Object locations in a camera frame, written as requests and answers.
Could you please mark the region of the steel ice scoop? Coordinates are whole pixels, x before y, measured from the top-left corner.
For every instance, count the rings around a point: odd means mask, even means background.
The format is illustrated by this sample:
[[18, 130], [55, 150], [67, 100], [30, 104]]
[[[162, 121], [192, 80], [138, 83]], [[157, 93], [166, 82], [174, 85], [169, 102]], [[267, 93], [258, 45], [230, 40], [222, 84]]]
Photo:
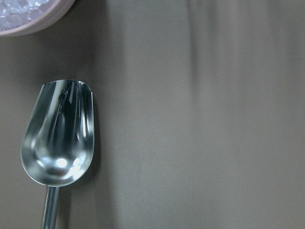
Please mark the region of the steel ice scoop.
[[25, 172], [47, 188], [43, 229], [55, 227], [61, 187], [85, 174], [93, 152], [93, 96], [89, 86], [76, 80], [44, 84], [20, 149]]

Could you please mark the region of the pink bowl of ice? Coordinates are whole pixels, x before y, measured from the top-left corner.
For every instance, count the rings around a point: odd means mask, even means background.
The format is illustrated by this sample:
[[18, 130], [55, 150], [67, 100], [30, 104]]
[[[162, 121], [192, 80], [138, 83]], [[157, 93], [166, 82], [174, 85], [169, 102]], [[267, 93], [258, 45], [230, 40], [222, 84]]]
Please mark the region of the pink bowl of ice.
[[20, 36], [46, 29], [61, 19], [73, 4], [73, 0], [2, 0], [0, 35]]

